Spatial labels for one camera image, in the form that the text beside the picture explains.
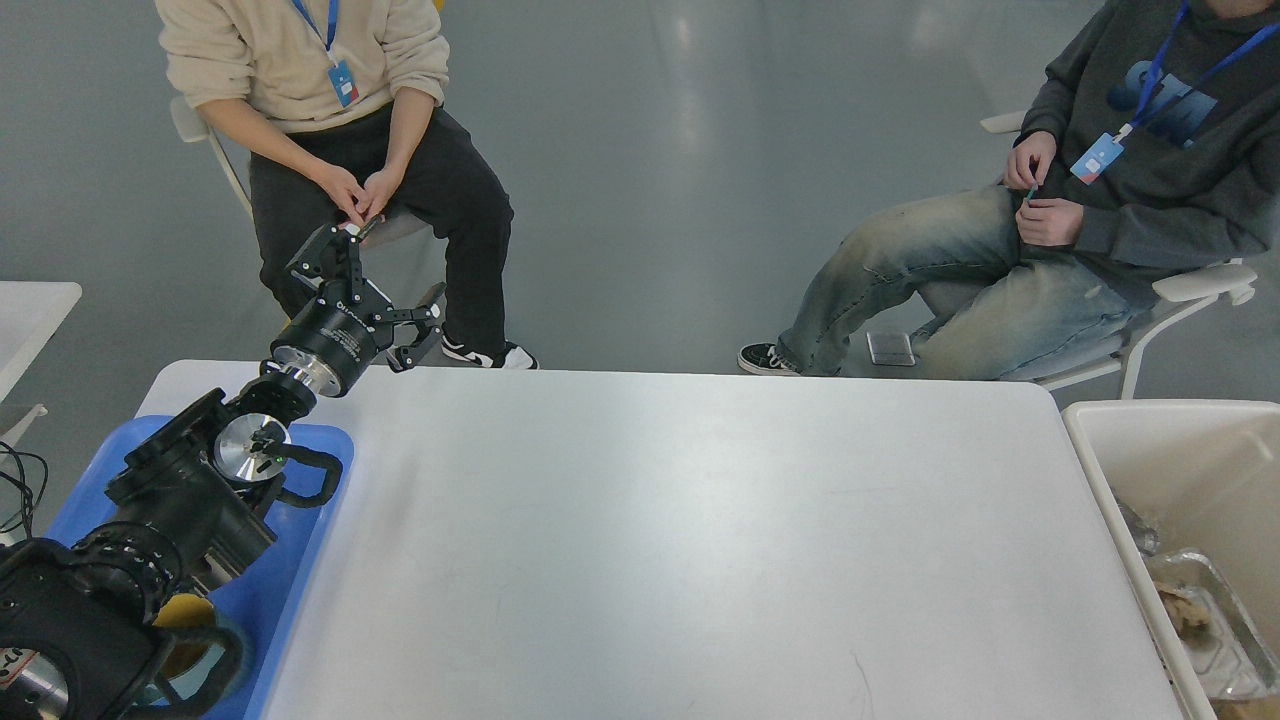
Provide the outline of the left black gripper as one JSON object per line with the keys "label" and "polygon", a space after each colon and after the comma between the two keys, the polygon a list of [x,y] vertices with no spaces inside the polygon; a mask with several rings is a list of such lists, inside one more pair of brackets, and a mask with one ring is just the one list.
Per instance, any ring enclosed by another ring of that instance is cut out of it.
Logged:
{"label": "left black gripper", "polygon": [[[415,369],[442,340],[439,301],[445,293],[444,281],[433,284],[415,307],[388,306],[375,313],[375,332],[344,306],[360,305],[370,295],[360,250],[384,222],[384,215],[376,215],[365,225],[323,225],[287,264],[315,299],[271,342],[270,363],[316,395],[348,395],[381,351],[390,372]],[[398,345],[396,332],[401,328],[413,336]]]}

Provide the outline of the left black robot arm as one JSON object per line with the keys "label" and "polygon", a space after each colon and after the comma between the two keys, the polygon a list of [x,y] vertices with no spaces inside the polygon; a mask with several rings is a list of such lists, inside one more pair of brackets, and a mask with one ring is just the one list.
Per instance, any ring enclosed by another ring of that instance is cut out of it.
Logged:
{"label": "left black robot arm", "polygon": [[297,445],[291,424],[342,397],[385,354],[415,366],[442,337],[434,284],[398,309],[364,274],[375,223],[324,225],[289,261],[314,292],[234,397],[211,389],[125,456],[108,484],[115,514],[73,546],[3,550],[5,719],[200,719],[230,691],[246,646],[228,628],[164,628],[177,594],[242,577],[276,541],[274,503],[314,509],[342,461]]}

